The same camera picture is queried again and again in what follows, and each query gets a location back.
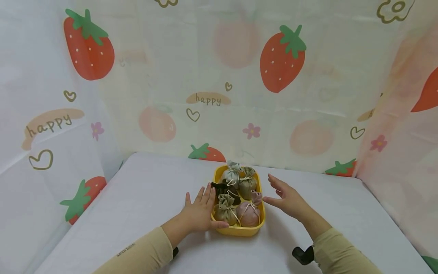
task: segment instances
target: plastic container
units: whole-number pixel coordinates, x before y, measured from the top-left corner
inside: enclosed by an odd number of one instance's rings
[[[216,183],[219,183],[223,172],[227,169],[228,169],[228,166],[218,167],[215,171],[215,176],[213,177],[213,181]],[[240,177],[241,178],[245,177],[243,172],[240,174]],[[257,181],[256,191],[262,193],[260,179],[259,179],[257,172],[255,172],[254,178]],[[258,226],[253,227],[253,228],[243,228],[243,227],[239,226],[238,224],[235,224],[233,226],[230,226],[229,228],[216,229],[216,231],[219,232],[220,234],[239,236],[239,237],[251,237],[251,236],[256,235],[257,232],[260,230],[260,228],[265,224],[265,206],[264,206],[263,202],[261,202],[260,205],[258,205],[258,209],[260,210],[260,224]],[[214,212],[212,212],[212,220],[215,221]]]

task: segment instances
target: hand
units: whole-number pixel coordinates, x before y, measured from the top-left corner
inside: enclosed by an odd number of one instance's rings
[[[190,232],[203,232],[229,226],[226,222],[211,220],[215,198],[215,189],[210,183],[205,192],[204,187],[201,187],[193,203],[191,203],[190,194],[186,193],[186,204],[180,216],[181,219],[187,221],[187,225],[191,228]]]
[[[268,174],[268,180],[271,183],[271,187],[276,189],[275,192],[281,199],[263,197],[263,201],[278,207],[284,213],[300,222],[303,222],[304,218],[309,214],[314,213],[314,210],[294,188],[270,174]]]

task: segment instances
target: tabletop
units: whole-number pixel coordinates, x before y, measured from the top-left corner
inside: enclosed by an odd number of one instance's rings
[[[195,197],[224,163],[135,153],[61,240],[36,274],[86,274],[139,237],[178,214],[185,193]],[[264,196],[275,197],[268,173],[294,187],[333,227],[385,274],[433,274],[374,196],[356,178],[254,167]],[[318,274],[292,256],[312,240],[304,227],[265,204],[266,221],[251,238],[215,231],[188,236],[159,273]]]

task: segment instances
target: red strawberry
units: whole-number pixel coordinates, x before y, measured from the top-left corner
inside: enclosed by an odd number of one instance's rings
[[[265,87],[279,93],[299,74],[304,65],[306,44],[299,37],[302,25],[293,32],[285,25],[271,37],[261,52],[260,73]]]
[[[193,152],[190,153],[189,155],[190,159],[201,159],[201,160],[223,162],[223,163],[226,162],[223,154],[219,150],[209,147],[207,143],[203,144],[198,149],[194,145],[190,145],[190,146],[193,149]]]
[[[355,167],[356,159],[353,159],[346,164],[341,164],[339,161],[335,161],[335,167],[327,169],[325,173],[328,175],[352,177]]]
[[[94,199],[96,199],[97,195],[99,195],[99,193],[105,186],[106,179],[102,176],[91,178],[85,183],[85,187],[90,188],[85,196],[90,196],[91,200],[84,205],[84,209],[87,209],[87,207],[91,204],[92,201],[94,201]]]
[[[61,205],[68,206],[65,221],[73,225],[105,186],[106,180],[102,176],[91,178],[87,182],[82,180],[74,198],[60,202]]]
[[[421,96],[411,112],[428,110],[436,106],[438,106],[438,68],[427,78]]]
[[[90,10],[85,17],[66,9],[64,34],[71,61],[78,74],[86,80],[105,77],[114,64],[114,48],[108,33],[91,22]]]

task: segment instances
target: black clamp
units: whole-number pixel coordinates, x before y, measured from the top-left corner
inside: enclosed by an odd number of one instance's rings
[[[292,256],[302,265],[308,265],[315,260],[313,246],[309,246],[306,251],[297,246],[293,249]]]
[[[179,251],[180,251],[180,250],[178,249],[178,247],[175,247],[175,248],[173,249],[173,252],[172,252],[173,258],[175,258],[175,256],[178,254]]]

